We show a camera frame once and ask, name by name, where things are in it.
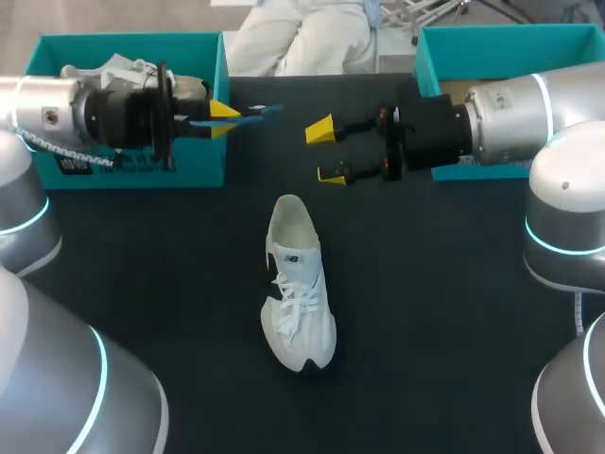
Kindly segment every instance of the sticker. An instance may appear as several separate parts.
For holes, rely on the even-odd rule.
[[[55,160],[59,165],[60,173],[63,175],[93,175],[91,165],[78,159],[68,158],[55,154]]]

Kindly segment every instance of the person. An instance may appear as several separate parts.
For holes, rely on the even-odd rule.
[[[231,76],[344,74],[372,67],[381,0],[258,0],[227,52]]]

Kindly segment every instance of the black table surface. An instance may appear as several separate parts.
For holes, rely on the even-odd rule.
[[[373,113],[403,77],[233,79],[235,107],[285,110],[232,133],[223,188],[50,194],[63,249],[30,281],[155,372],[166,454],[540,452],[531,391],[575,326],[573,296],[524,266],[527,181],[317,182],[318,164],[383,145],[308,148],[304,127]],[[337,320],[333,363],[312,377],[277,362],[260,324],[286,193],[315,222]]]

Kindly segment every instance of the floor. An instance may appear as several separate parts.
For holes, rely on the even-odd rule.
[[[21,74],[42,33],[237,30],[250,10],[212,7],[210,3],[211,0],[0,0],[0,75]],[[445,16],[439,24],[449,26],[452,20],[452,15]],[[457,19],[458,25],[509,23],[480,4],[471,4],[469,14]],[[413,64],[409,38],[401,30],[384,33],[381,72],[409,70]]]

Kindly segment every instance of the teal storage bin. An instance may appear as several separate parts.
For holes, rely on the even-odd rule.
[[[604,60],[605,36],[595,25],[429,27],[418,40],[414,75],[423,96],[436,96],[441,93],[440,81],[511,79]],[[527,166],[515,165],[433,169],[435,180],[528,174]]]
[[[114,53],[155,64],[174,74],[206,80],[214,99],[229,104],[229,75],[222,33],[119,33],[43,35],[26,69],[30,76],[57,77],[65,64],[97,68]],[[174,141],[176,170],[151,160],[150,149],[125,151],[122,167],[91,166],[89,175],[63,175],[51,153],[34,153],[47,189],[218,187],[223,184],[227,137]],[[113,156],[99,147],[95,154]]]

